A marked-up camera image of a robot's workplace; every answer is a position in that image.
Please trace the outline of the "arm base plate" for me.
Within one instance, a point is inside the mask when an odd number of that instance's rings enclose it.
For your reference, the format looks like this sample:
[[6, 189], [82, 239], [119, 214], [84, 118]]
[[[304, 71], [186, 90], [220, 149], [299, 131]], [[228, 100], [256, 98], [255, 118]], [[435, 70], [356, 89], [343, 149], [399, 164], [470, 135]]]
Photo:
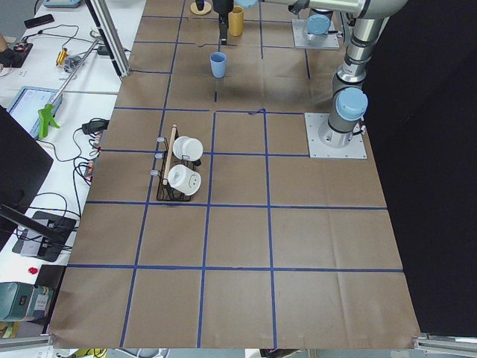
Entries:
[[312, 159], [366, 160], [367, 153], [358, 124], [347, 134], [335, 132], [328, 113], [305, 113], [309, 156]]
[[293, 35], [294, 35], [294, 47], [301, 49], [317, 49], [317, 50], [333, 50], [337, 51], [340, 48], [337, 34], [333, 34], [335, 30], [333, 23], [330, 25], [330, 31], [328, 34], [313, 35], [306, 32], [305, 19], [293, 19], [291, 21]]

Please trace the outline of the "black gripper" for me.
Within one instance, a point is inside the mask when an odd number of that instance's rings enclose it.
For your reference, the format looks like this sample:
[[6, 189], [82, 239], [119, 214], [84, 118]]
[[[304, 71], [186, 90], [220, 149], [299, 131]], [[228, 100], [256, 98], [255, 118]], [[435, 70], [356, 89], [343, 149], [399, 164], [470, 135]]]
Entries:
[[222, 45], [227, 44], [228, 39], [228, 13], [233, 10], [233, 0], [213, 0], [213, 10], [219, 14], [218, 26], [219, 26], [219, 39]]

